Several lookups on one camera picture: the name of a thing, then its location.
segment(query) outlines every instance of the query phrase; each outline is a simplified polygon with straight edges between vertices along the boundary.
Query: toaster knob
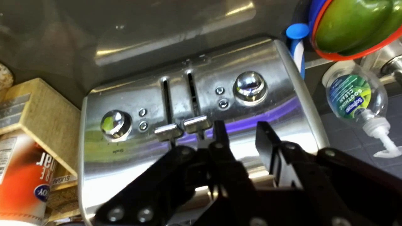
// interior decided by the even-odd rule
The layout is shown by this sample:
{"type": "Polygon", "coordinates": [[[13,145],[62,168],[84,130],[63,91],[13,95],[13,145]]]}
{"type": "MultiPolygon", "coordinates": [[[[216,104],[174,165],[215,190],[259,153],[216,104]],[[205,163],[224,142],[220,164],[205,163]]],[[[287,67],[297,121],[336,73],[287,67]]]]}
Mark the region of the toaster knob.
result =
{"type": "Polygon", "coordinates": [[[247,102],[255,102],[267,94],[267,83],[257,72],[242,73],[234,86],[234,95],[247,102]]]}
{"type": "Polygon", "coordinates": [[[106,114],[101,122],[101,130],[107,139],[118,140],[126,136],[131,130],[131,117],[122,111],[111,111],[106,114]]]}

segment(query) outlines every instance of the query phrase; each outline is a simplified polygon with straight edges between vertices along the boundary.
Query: metal surface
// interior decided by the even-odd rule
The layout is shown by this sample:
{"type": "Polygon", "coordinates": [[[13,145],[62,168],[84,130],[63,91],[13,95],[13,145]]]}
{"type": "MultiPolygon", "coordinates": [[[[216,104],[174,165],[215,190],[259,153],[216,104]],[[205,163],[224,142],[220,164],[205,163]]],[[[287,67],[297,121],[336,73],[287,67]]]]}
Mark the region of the metal surface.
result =
{"type": "Polygon", "coordinates": [[[240,75],[234,86],[235,96],[247,102],[262,100],[267,95],[267,90],[264,78],[257,72],[240,75]]]}
{"type": "Polygon", "coordinates": [[[394,78],[402,86],[402,70],[401,71],[395,71],[394,72],[394,78]]]}
{"type": "Polygon", "coordinates": [[[285,38],[309,0],[2,0],[0,62],[76,106],[110,81],[254,36],[285,38]]]}
{"type": "Polygon", "coordinates": [[[373,71],[378,77],[383,77],[394,72],[391,67],[396,67],[397,65],[395,63],[399,62],[392,62],[400,56],[402,56],[402,43],[401,41],[396,41],[381,51],[363,58],[361,65],[363,68],[373,71]]]}
{"type": "Polygon", "coordinates": [[[101,121],[101,130],[110,140],[125,137],[131,129],[131,119],[126,112],[111,111],[101,121]]]}
{"type": "Polygon", "coordinates": [[[331,63],[333,63],[333,61],[318,58],[318,60],[307,62],[306,63],[306,70],[312,70],[312,68],[317,68],[317,67],[331,65],[331,63]]]}
{"type": "Polygon", "coordinates": [[[229,100],[226,100],[226,99],[221,99],[221,100],[219,100],[218,101],[218,107],[220,109],[220,110],[228,110],[229,107],[230,107],[230,104],[229,104],[229,100]]]}
{"type": "Polygon", "coordinates": [[[213,124],[206,116],[190,119],[184,122],[185,131],[187,134],[203,132],[211,129],[213,124]]]}
{"type": "Polygon", "coordinates": [[[141,132],[146,132],[149,130],[150,125],[147,124],[147,121],[141,121],[140,122],[140,126],[138,126],[138,130],[141,132]]]}
{"type": "Polygon", "coordinates": [[[149,115],[149,110],[147,109],[142,109],[140,112],[138,112],[138,116],[140,117],[145,117],[149,115]]]}
{"type": "Polygon", "coordinates": [[[396,71],[402,71],[402,53],[387,62],[387,65],[381,68],[381,75],[391,75],[396,71]]]}
{"type": "Polygon", "coordinates": [[[162,158],[171,142],[190,148],[210,142],[211,130],[184,135],[171,142],[160,142],[154,134],[166,125],[182,127],[186,121],[200,116],[226,122],[230,149],[253,181],[268,176],[254,145],[258,121],[270,122],[282,140],[297,142],[311,154],[327,146],[318,114],[282,42],[254,40],[203,55],[203,58],[190,58],[185,65],[171,63],[166,68],[135,75],[100,87],[84,100],[79,186],[82,212],[88,223],[100,205],[162,158]],[[250,71],[262,75],[269,87],[263,101],[254,106],[244,105],[233,92],[239,75],[250,71]],[[226,92],[216,96],[218,87],[226,92]],[[218,106],[223,99],[229,102],[225,111],[218,106]],[[140,120],[142,109],[147,109],[149,115],[140,120]],[[131,114],[133,126],[147,121],[149,131],[132,130],[127,141],[108,142],[100,122],[111,110],[131,114]]]}
{"type": "Polygon", "coordinates": [[[166,125],[155,130],[155,135],[160,141],[171,141],[179,139],[184,132],[179,129],[177,125],[166,125]]]}
{"type": "Polygon", "coordinates": [[[225,94],[225,89],[224,87],[219,87],[215,90],[216,96],[223,96],[225,94]]]}

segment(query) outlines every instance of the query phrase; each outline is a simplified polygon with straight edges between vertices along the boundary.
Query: plastic bottle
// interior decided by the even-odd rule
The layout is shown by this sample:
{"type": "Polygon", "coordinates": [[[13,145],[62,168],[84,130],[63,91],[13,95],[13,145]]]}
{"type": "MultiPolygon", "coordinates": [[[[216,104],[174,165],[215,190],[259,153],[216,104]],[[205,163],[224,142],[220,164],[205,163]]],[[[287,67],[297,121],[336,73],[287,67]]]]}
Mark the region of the plastic bottle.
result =
{"type": "Polygon", "coordinates": [[[388,96],[378,78],[352,61],[336,63],[323,77],[327,100],[338,119],[363,129],[367,136],[380,140],[385,151],[375,158],[395,159],[402,155],[390,140],[386,120],[388,96]]]}

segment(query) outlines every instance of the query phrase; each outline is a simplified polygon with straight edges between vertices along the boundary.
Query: cardboard box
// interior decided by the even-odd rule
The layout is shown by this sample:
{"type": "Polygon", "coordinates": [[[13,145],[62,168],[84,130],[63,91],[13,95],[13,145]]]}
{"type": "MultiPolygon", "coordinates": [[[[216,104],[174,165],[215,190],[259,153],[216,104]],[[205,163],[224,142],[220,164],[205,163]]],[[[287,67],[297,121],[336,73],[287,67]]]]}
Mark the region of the cardboard box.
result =
{"type": "Polygon", "coordinates": [[[51,193],[46,222],[52,223],[77,215],[81,215],[77,186],[51,193]]]}
{"type": "Polygon", "coordinates": [[[0,135],[22,130],[77,178],[79,110],[41,78],[0,92],[0,135]]]}

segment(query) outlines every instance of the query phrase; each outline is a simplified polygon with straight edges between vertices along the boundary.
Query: orange object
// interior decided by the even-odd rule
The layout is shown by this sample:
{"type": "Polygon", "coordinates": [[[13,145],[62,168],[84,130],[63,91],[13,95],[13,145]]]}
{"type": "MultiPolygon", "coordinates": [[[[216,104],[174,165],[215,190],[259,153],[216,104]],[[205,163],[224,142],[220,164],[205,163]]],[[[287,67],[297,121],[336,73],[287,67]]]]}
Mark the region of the orange object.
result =
{"type": "Polygon", "coordinates": [[[22,132],[3,136],[2,144],[9,160],[0,178],[0,225],[41,225],[57,163],[22,132]]]}
{"type": "Polygon", "coordinates": [[[391,35],[387,40],[385,40],[383,42],[378,43],[377,46],[373,46],[372,48],[365,51],[365,52],[361,52],[361,53],[357,53],[357,55],[353,55],[353,56],[341,56],[338,53],[324,53],[322,51],[319,51],[319,48],[316,46],[314,41],[316,41],[316,33],[318,31],[318,26],[319,23],[322,22],[327,9],[329,8],[329,6],[332,4],[333,0],[327,0],[323,6],[323,8],[321,9],[316,22],[314,22],[314,26],[313,26],[313,33],[312,33],[312,40],[311,40],[311,43],[312,46],[314,47],[316,52],[318,53],[319,57],[322,58],[326,58],[326,60],[331,60],[331,61],[337,61],[337,62],[341,62],[341,61],[353,61],[353,60],[358,60],[358,58],[363,58],[368,55],[372,55],[380,50],[382,50],[383,47],[391,45],[392,42],[397,41],[400,37],[402,37],[402,27],[400,29],[397,29],[394,35],[391,35]]]}

